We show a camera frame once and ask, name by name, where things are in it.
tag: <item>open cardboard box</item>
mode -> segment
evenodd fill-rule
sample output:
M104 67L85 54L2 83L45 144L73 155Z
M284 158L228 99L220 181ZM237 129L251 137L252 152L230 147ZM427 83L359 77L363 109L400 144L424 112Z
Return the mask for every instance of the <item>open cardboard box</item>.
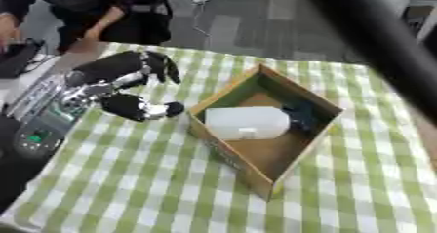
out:
M208 108L274 106L305 102L311 105L315 127L311 134L297 129L274 139L223 141L205 126ZM226 163L238 171L262 198L269 200L281 191L287 175L322 139L341 115L342 109L309 92L286 76L260 65L234 79L219 93L189 111L190 131L203 139Z

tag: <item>checkered tablecloth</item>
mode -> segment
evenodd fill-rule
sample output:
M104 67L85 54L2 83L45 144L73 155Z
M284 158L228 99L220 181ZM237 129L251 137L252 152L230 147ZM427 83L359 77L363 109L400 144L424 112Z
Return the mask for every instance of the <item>checkered tablecloth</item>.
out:
M111 44L106 55L141 47ZM137 124L91 109L3 214L34 232L436 232L437 183L403 101L369 68L149 48L183 83L132 89L191 107L264 62L347 109L266 203L187 132L186 115Z

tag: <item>robotic hand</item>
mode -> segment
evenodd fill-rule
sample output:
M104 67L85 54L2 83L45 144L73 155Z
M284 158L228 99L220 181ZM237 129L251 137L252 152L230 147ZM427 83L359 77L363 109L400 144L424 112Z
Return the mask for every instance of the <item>robotic hand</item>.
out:
M60 109L74 112L98 102L104 111L138 122L181 114L184 107L180 103L153 105L142 97L120 93L147 85L152 74L161 83L166 76L180 83L175 63L156 52L129 51L79 66L65 76L68 89L60 99Z

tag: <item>white bottle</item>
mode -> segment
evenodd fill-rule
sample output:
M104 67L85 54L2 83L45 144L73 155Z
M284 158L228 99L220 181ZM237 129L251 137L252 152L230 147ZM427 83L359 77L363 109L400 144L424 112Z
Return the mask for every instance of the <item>white bottle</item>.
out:
M290 117L270 106L210 108L206 126L222 140L272 139L290 128Z

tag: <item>gray floor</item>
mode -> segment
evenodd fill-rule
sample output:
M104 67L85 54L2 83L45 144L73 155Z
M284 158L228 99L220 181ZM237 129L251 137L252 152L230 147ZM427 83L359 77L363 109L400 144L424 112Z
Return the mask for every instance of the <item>gray floor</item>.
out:
M173 39L166 46L291 60L344 61L347 47L306 0L213 0L203 11L190 0L171 0ZM209 36L194 29L198 28ZM60 26L38 1L22 26L26 37L56 47Z

